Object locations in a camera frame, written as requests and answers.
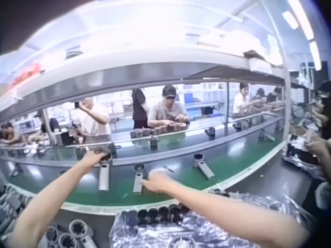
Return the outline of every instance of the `ceiling light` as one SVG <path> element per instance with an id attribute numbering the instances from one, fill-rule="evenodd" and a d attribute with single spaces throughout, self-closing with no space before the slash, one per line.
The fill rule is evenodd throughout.
<path id="1" fill-rule="evenodd" d="M 298 19 L 300 26 L 302 27 L 307 40 L 312 40 L 314 38 L 314 32 L 310 26 L 307 15 L 299 2 L 299 0 L 288 0 L 296 18 Z"/>
<path id="2" fill-rule="evenodd" d="M 289 11 L 284 12 L 283 17 L 292 29 L 297 29 L 299 27 L 298 22 L 296 21 L 292 13 L 290 13 Z"/>
<path id="3" fill-rule="evenodd" d="M 320 53 L 319 53 L 319 49 L 317 48 L 316 41 L 312 41 L 309 44 L 309 46 L 310 46 L 310 52 L 312 55 L 312 59 L 315 64 L 315 70 L 319 71 L 322 69 L 322 65 L 321 65 Z"/>

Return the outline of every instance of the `plastic bag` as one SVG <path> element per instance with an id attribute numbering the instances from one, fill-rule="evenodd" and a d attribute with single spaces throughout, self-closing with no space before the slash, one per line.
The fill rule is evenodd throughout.
<path id="1" fill-rule="evenodd" d="M 283 159 L 305 170 L 313 178 L 326 181 L 317 157 L 306 150 L 304 142 L 304 138 L 291 135 L 287 146 L 283 149 Z"/>
<path id="2" fill-rule="evenodd" d="M 303 224 L 310 229 L 314 223 L 313 217 L 300 208 L 292 199 L 285 194 L 282 201 L 274 197 L 260 197 L 252 194 L 225 193 L 219 189 L 212 191 L 225 197 L 242 200 L 266 209 L 282 212 L 292 215 L 298 223 Z M 159 221 L 158 224 L 149 224 L 148 220 L 142 224 L 138 217 L 141 211 L 129 211 L 118 214 L 115 218 L 113 227 L 110 230 L 111 248 L 129 248 L 129 247 L 148 247 L 148 248 L 175 248 L 175 247 L 241 247 L 255 248 L 260 247 L 257 244 L 247 240 L 229 235 L 219 226 L 211 223 L 206 218 L 199 216 L 193 211 L 185 211 L 185 206 L 180 206 L 180 222 L 173 222 L 173 211 L 170 208 L 168 221 Z"/>

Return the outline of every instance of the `hand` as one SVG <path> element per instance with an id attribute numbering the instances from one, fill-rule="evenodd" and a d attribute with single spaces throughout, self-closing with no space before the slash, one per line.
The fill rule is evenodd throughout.
<path id="1" fill-rule="evenodd" d="M 175 120 L 177 120 L 179 122 L 182 122 L 182 121 L 185 120 L 185 118 L 186 118 L 185 115 L 179 114 L 179 115 L 177 115 L 177 117 L 175 118 Z"/>
<path id="2" fill-rule="evenodd" d="M 106 155 L 104 152 L 95 154 L 93 151 L 88 151 L 77 165 L 84 167 L 86 169 L 85 173 L 90 173 L 92 168 Z"/>
<path id="3" fill-rule="evenodd" d="M 163 125 L 173 127 L 175 123 L 172 120 L 163 120 Z"/>
<path id="4" fill-rule="evenodd" d="M 84 111 L 84 112 L 88 112 L 89 109 L 87 107 L 85 107 L 84 105 L 79 105 L 78 108 L 81 110 L 81 111 Z"/>
<path id="5" fill-rule="evenodd" d="M 143 181 L 143 185 L 150 191 L 162 193 L 168 189 L 169 184 L 173 180 L 162 172 L 152 172 L 148 176 L 148 180 Z"/>
<path id="6" fill-rule="evenodd" d="M 314 153 L 318 157 L 324 156 L 329 153 L 326 144 L 321 140 L 305 144 L 305 147 L 309 152 Z"/>

